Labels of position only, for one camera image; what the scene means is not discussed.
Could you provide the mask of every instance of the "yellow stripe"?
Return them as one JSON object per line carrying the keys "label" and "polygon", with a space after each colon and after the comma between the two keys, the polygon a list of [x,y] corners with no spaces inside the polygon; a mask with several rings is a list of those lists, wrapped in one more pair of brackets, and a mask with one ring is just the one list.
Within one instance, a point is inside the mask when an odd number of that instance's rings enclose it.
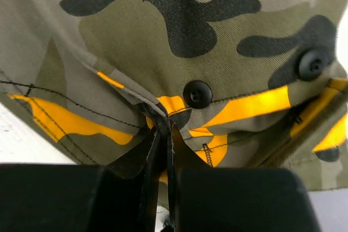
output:
{"label": "yellow stripe", "polygon": [[343,78],[333,78],[328,86],[343,91],[343,89],[348,86],[348,80]]}
{"label": "yellow stripe", "polygon": [[107,81],[109,84],[116,86],[117,88],[121,88],[121,89],[125,88],[123,84],[120,84],[116,82],[115,80],[112,80],[110,77],[108,77],[106,74],[102,72],[97,72],[97,75],[103,80]]}
{"label": "yellow stripe", "polygon": [[[214,136],[212,141],[210,141],[208,144],[208,148],[210,149],[210,157],[213,162],[213,167],[216,167],[225,157],[227,153],[227,134],[225,135],[217,135]],[[196,152],[196,154],[205,162],[208,162],[206,153],[204,150]]]}
{"label": "yellow stripe", "polygon": [[72,133],[82,135],[100,133],[113,139],[120,145],[129,143],[133,137],[130,134],[88,121],[55,103],[43,99],[30,98],[23,95],[9,96],[12,99],[21,99],[28,102],[32,107],[34,122],[55,142],[59,141],[66,134]]}
{"label": "yellow stripe", "polygon": [[167,171],[162,172],[161,176],[159,177],[159,181],[168,185],[168,173],[167,173]]}
{"label": "yellow stripe", "polygon": [[158,101],[167,110],[168,115],[184,111],[185,103],[180,96],[161,96]]}
{"label": "yellow stripe", "polygon": [[347,114],[330,130],[326,137],[313,149],[313,152],[324,151],[341,145],[346,140]]}
{"label": "yellow stripe", "polygon": [[314,117],[321,112],[331,100],[339,93],[338,90],[327,87],[322,92],[321,96],[310,103],[303,112],[300,113],[300,118],[302,122],[300,124],[295,123],[290,131],[290,136],[294,137],[298,134],[305,126],[307,126]]}
{"label": "yellow stripe", "polygon": [[152,122],[152,120],[151,120],[149,117],[147,117],[147,116],[146,116],[146,124],[147,124],[147,126],[148,126],[149,129],[152,129],[152,127],[153,127],[153,122]]}
{"label": "yellow stripe", "polygon": [[231,100],[213,119],[203,125],[209,127],[258,115],[289,109],[288,87]]}
{"label": "yellow stripe", "polygon": [[189,130],[192,137],[202,137],[202,136],[214,136],[207,128],[197,128],[194,130]]}

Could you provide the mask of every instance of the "green camouflage pattern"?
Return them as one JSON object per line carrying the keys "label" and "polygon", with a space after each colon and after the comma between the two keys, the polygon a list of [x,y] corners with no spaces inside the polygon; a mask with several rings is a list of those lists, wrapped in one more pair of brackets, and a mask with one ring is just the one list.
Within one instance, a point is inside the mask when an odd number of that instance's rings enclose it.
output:
{"label": "green camouflage pattern", "polygon": [[[348,187],[345,144],[333,162],[312,152],[345,114],[345,90],[325,104],[325,119],[312,120],[318,126],[291,135],[298,106],[346,78],[335,57],[346,3],[0,0],[0,101],[80,164],[112,164],[151,120],[157,128],[171,120],[213,167],[283,166],[311,190]],[[329,65],[302,81],[299,57],[317,47]],[[208,107],[184,101],[192,80],[211,87]],[[254,105],[258,95],[268,98]]]}

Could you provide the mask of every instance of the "black stitching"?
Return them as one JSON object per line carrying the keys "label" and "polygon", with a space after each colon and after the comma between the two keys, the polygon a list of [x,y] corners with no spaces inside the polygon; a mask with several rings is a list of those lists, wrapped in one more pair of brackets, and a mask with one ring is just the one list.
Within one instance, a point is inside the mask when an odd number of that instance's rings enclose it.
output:
{"label": "black stitching", "polygon": [[[217,145],[217,146],[215,146],[215,147],[213,147],[213,148],[209,148],[209,150],[210,151],[213,151],[213,149],[216,149],[216,148],[219,148],[219,147],[222,147],[222,146],[225,146],[225,145],[230,145],[230,144],[233,144],[233,143],[235,143],[235,142],[239,142],[239,141],[243,141],[243,140],[246,140],[246,139],[248,139],[248,138],[250,138],[250,137],[252,137],[252,136],[254,136],[254,135],[256,135],[257,133],[251,133],[250,135],[248,135],[248,136],[246,136],[246,137],[243,137],[242,139],[240,139],[240,140],[236,140],[236,141],[231,141],[231,142],[228,142],[228,143],[224,143],[224,144],[221,144],[221,145]],[[195,150],[194,152],[201,152],[202,150],[201,149],[197,149],[197,150]]]}
{"label": "black stitching", "polygon": [[[24,106],[24,104],[22,104],[22,103],[20,103],[20,101],[19,100],[16,100],[15,99],[15,102],[16,103],[18,103],[21,107],[23,107],[29,114],[31,114],[30,113],[30,111],[28,110],[28,108],[26,108],[25,106]],[[39,125],[41,125],[47,132],[49,132],[57,141],[58,141],[58,143],[63,147],[63,149],[64,150],[66,150],[69,154],[70,154],[70,156],[72,156],[78,163],[80,163],[80,164],[83,164],[83,162],[79,159],[79,158],[77,158],[76,157],[76,155],[74,155],[56,136],[55,136],[55,134],[46,126],[46,125],[44,125],[44,123],[43,122],[41,122],[40,121],[40,119],[38,119],[36,116],[34,116],[33,115],[33,118],[38,122],[38,124]]]}
{"label": "black stitching", "polygon": [[302,119],[299,115],[296,115],[296,116],[295,116],[295,122],[296,122],[297,124],[301,124],[301,123],[303,122],[303,119]]}
{"label": "black stitching", "polygon": [[97,114],[97,115],[100,115],[100,116],[104,116],[104,117],[109,118],[109,119],[112,119],[112,120],[114,120],[114,121],[116,121],[116,122],[120,122],[120,123],[123,123],[123,124],[125,124],[125,125],[132,126],[132,127],[138,128],[138,129],[145,129],[144,127],[135,126],[135,125],[133,125],[133,124],[130,124],[130,123],[127,123],[127,122],[124,122],[124,121],[121,121],[121,120],[112,118],[112,117],[110,117],[110,116],[108,116],[108,115],[100,114],[99,112],[96,112],[96,111],[93,111],[93,110],[91,110],[91,109],[88,109],[88,108],[86,108],[85,106],[83,106],[83,105],[81,105],[81,104],[78,104],[78,103],[76,103],[75,101],[73,101],[72,99],[66,97],[64,94],[62,94],[62,93],[60,93],[60,92],[56,92],[56,91],[53,91],[53,90],[50,90],[50,89],[46,89],[46,88],[37,87],[37,86],[35,86],[35,85],[33,85],[33,84],[30,84],[30,85],[28,85],[28,84],[19,84],[19,83],[14,83],[13,81],[1,81],[1,80],[0,80],[0,83],[1,83],[1,84],[19,85],[19,86],[24,86],[24,87],[29,87],[29,88],[32,87],[31,90],[32,90],[32,89],[39,89],[39,90],[43,90],[43,91],[47,91],[47,92],[52,92],[52,93],[55,93],[55,94],[58,94],[58,95],[64,97],[65,99],[69,100],[69,101],[72,102],[73,104],[75,104],[75,105],[77,105],[77,106],[79,106],[79,107],[81,107],[81,108],[83,108],[83,109],[85,109],[85,110],[87,110],[87,111],[93,112],[94,114]]}
{"label": "black stitching", "polygon": [[[242,94],[242,95],[236,95],[236,96],[231,96],[231,97],[228,97],[228,98],[224,98],[224,99],[220,99],[220,100],[216,100],[216,101],[212,101],[210,104],[214,104],[214,103],[218,103],[218,102],[223,102],[223,101],[226,101],[226,100],[232,100],[232,99],[237,99],[237,98],[243,98],[243,97],[247,97],[247,96],[250,96],[250,95],[258,95],[260,93],[263,93],[263,92],[267,92],[267,91],[271,91],[271,90],[275,90],[275,89],[279,89],[279,88],[282,88],[284,86],[289,86],[289,84],[287,85],[283,85],[283,86],[280,86],[280,87],[277,87],[277,88],[273,88],[273,89],[265,89],[265,90],[260,90],[260,91],[255,91],[255,92],[250,92],[250,93],[247,93],[247,94]],[[334,88],[334,87],[331,87],[331,86],[325,86],[326,87],[329,87],[331,89],[334,89],[334,90],[337,90],[339,92],[343,92],[342,90],[339,90],[337,88]],[[181,108],[177,111],[173,111],[172,113],[169,114],[169,116],[173,115],[173,114],[176,114],[178,112],[181,112],[183,110],[186,110],[186,109],[193,109],[192,107],[184,107],[184,108]]]}
{"label": "black stitching", "polygon": [[[10,81],[10,78],[2,71],[2,70],[0,70],[0,73],[2,73],[6,78],[7,78],[7,80],[9,80],[8,81],[8,83],[12,83],[12,81]],[[17,88],[17,90],[18,90],[18,92],[19,93],[21,93],[22,95],[23,95],[23,92],[17,87],[17,85],[16,84],[13,84],[13,86],[15,86],[16,88]],[[93,160],[89,155],[87,155],[71,138],[70,138],[70,136],[69,135],[67,135],[66,133],[65,133],[65,131],[60,127],[60,125],[59,124],[57,124],[57,122],[35,101],[35,99],[32,99],[31,97],[29,97],[29,99],[31,99],[34,103],[35,103],[35,105],[44,113],[44,114],[46,114],[46,116],[60,129],[60,131],[64,134],[64,136],[66,136],[70,141],[71,141],[71,143],[73,144],[73,145],[75,145],[76,146],[76,148],[84,155],[84,156],[86,156],[88,159],[90,159],[94,164],[97,164],[98,165],[98,163],[95,161],[95,160]],[[68,150],[67,149],[67,147],[65,146],[65,145],[63,145],[63,143],[61,143],[60,142],[60,144],[62,145],[62,146],[64,146],[64,148],[71,154],[71,155],[73,155],[72,154],[72,152],[70,151],[70,150]]]}
{"label": "black stitching", "polygon": [[210,154],[210,152],[212,151],[208,146],[207,144],[203,144],[202,145],[203,149],[204,149],[204,153],[206,154],[206,157],[207,157],[207,163],[210,167],[213,167],[213,160],[212,160],[212,156]]}
{"label": "black stitching", "polygon": [[27,93],[26,93],[26,97],[29,96],[29,94],[30,94],[30,92],[32,91],[32,89],[33,89],[33,85],[30,84],[30,86],[29,86],[29,88],[28,88],[28,91],[27,91]]}

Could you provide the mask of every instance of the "camouflage jacket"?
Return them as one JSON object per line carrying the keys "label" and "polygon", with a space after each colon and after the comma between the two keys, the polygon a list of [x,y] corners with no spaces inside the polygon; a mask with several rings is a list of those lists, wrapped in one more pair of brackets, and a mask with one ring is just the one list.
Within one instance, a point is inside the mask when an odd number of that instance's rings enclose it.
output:
{"label": "camouflage jacket", "polygon": [[172,121],[213,167],[348,187],[346,2],[0,0],[0,101],[79,164]]}

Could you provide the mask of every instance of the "snap fastener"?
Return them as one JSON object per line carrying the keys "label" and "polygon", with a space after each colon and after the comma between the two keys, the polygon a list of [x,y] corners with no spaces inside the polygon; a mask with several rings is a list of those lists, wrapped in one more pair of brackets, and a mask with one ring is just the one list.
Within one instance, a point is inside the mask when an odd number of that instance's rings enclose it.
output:
{"label": "snap fastener", "polygon": [[315,155],[322,161],[335,162],[339,159],[339,148],[334,147],[324,151],[316,152]]}
{"label": "snap fastener", "polygon": [[318,78],[328,64],[328,53],[323,49],[307,51],[299,63],[298,75],[303,81],[313,81]]}
{"label": "snap fastener", "polygon": [[183,96],[190,107],[203,109],[212,102],[213,93],[208,84],[196,80],[186,84]]}

